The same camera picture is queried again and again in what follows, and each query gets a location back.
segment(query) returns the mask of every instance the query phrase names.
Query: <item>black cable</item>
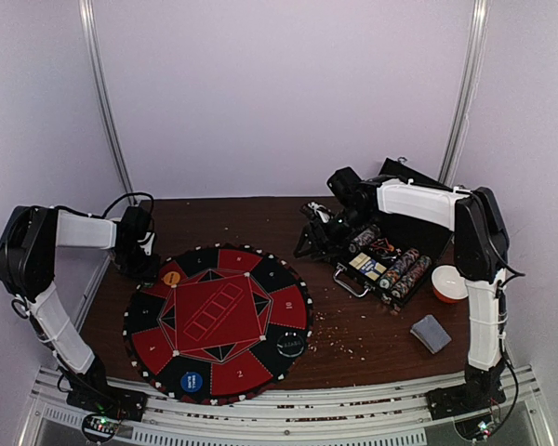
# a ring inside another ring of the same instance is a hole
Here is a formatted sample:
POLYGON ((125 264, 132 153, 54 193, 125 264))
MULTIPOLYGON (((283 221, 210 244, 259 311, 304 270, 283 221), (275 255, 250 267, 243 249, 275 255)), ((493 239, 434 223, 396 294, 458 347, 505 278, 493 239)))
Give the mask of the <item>black cable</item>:
MULTIPOLYGON (((502 341, 500 341, 500 350, 502 350, 502 349, 503 349, 502 341)), ((515 389, 514 398, 512 399, 511 408, 509 409, 509 411, 504 416, 504 419, 500 422, 499 425, 497 425, 494 428, 494 430, 492 430, 492 432, 490 433, 490 435, 488 437, 492 437, 494 434, 496 434, 504 426, 504 424, 507 422, 507 420, 511 417, 511 413, 514 410, 514 407, 516 406, 517 401, 519 400, 519 379, 517 378, 517 374, 514 371, 514 368, 512 367, 511 362, 507 359, 504 352, 502 352, 502 360, 504 361, 504 365, 506 365, 507 368, 509 369, 509 372, 511 372, 512 379, 514 380, 514 389, 515 389)))
POLYGON ((64 379, 64 374, 61 374, 60 378, 58 378, 58 383, 56 383, 56 387, 62 393, 71 393, 71 390, 64 390, 62 387, 60 387, 60 385, 62 384, 62 379, 64 379))
POLYGON ((21 319, 29 319, 29 315, 27 314, 27 312, 29 311, 29 305, 27 304, 27 302, 25 302, 24 299, 12 299, 10 301, 10 306, 12 307, 15 314, 21 319))
POLYGON ((512 274, 511 277, 509 277, 506 281, 504 281, 503 283, 500 284, 500 288, 504 288, 507 285, 507 283, 509 283, 510 281, 512 281, 514 279, 517 279, 519 277, 524 277, 524 276, 525 276, 525 274, 523 274, 522 276, 519 275, 519 274, 512 274))
POLYGON ((116 198, 108 207, 105 208, 105 211, 103 211, 103 214, 101 214, 101 218, 105 218, 110 213, 110 211, 113 209, 114 206, 116 206, 118 203, 120 203, 122 200, 128 197, 147 197, 151 201, 151 207, 149 208, 149 215, 153 214, 155 199, 150 193, 130 192, 130 193, 125 193, 124 195, 121 195, 118 198, 116 198))
POLYGON ((88 216, 90 218, 100 218, 100 216, 93 216, 85 212, 77 211, 76 209, 72 209, 71 207, 68 206, 62 206, 61 204, 59 204, 58 206, 54 206, 54 209, 56 209, 57 211, 66 211, 76 216, 88 216))

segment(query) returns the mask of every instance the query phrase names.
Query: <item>blue chip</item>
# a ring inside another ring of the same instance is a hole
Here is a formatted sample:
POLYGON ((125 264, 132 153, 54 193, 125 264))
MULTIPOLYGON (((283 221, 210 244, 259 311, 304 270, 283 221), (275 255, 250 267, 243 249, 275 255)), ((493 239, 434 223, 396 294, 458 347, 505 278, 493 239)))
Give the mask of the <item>blue chip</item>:
POLYGON ((182 377, 180 383, 185 392, 198 392, 203 386, 203 377, 196 372, 188 372, 182 377))

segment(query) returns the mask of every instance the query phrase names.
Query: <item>gray sponge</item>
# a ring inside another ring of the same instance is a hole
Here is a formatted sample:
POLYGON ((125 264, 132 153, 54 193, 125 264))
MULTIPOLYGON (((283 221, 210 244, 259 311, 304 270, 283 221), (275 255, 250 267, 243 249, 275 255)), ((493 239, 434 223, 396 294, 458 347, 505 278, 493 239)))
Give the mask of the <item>gray sponge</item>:
POLYGON ((411 327, 411 334, 432 353, 438 353, 452 339, 431 314, 411 327))

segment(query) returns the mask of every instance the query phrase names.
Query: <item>brown wooden surface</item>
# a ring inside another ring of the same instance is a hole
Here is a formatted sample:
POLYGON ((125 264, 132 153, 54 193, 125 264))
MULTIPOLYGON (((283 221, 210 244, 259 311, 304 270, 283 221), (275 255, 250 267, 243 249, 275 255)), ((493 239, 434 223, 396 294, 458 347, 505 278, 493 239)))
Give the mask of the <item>brown wooden surface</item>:
MULTIPOLYGON (((246 243, 290 263, 308 284, 314 300, 311 348, 278 388, 361 386, 449 374, 463 369, 469 348, 467 300, 447 305, 426 281, 399 315, 368 295, 351 297, 332 282, 333 269, 292 252, 305 223, 299 213, 308 198, 247 198, 157 201, 153 213, 162 258, 214 243, 246 243), (453 338, 432 355, 411 325, 433 314, 453 338)), ((337 210, 334 199, 318 199, 337 210)), ((450 253, 445 259, 450 260, 450 253)), ((110 267, 89 311, 82 336, 107 367, 109 376, 141 381, 122 341, 123 315, 136 284, 110 267)))

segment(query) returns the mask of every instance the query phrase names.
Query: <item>white robotic arm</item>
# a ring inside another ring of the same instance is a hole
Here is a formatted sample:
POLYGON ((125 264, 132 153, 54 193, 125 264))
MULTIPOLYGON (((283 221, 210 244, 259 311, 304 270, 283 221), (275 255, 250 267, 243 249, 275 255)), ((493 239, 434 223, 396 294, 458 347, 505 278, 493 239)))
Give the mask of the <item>white robotic arm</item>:
POLYGON ((12 307, 29 319, 68 378, 69 404, 115 418, 140 420, 146 396, 110 387, 105 367, 75 330, 54 283, 57 247, 109 250, 125 275, 153 282, 159 257, 151 255, 151 215, 128 207, 121 219, 73 214, 62 208, 15 208, 0 239, 0 280, 15 296, 12 307))
MULTIPOLYGON (((455 231, 455 208, 458 200, 468 198, 468 190, 453 191, 414 186, 413 180, 404 183, 390 179, 376 189, 378 210, 386 214, 400 214, 429 221, 455 231)), ((470 366, 488 371, 500 361, 499 340, 504 337, 499 318, 498 285, 504 282, 506 270, 500 268, 494 281, 465 280, 469 294, 471 344, 468 354, 470 366)))
POLYGON ((327 185, 344 209, 336 215, 325 211, 325 218, 320 218, 316 209, 305 207, 303 212, 310 222, 294 254, 312 258, 340 256, 342 244, 354 229, 362 228, 380 213, 410 216, 453 231, 455 266, 469 294, 471 345, 466 384, 436 389, 427 395, 432 417, 484 409, 492 399, 504 400, 499 377, 505 366, 501 346, 505 337, 503 288, 509 238, 493 192, 487 188, 451 190, 433 181, 419 185, 413 179, 395 176, 363 181, 349 167, 337 171, 327 185), (304 245, 308 249, 301 251, 304 245))

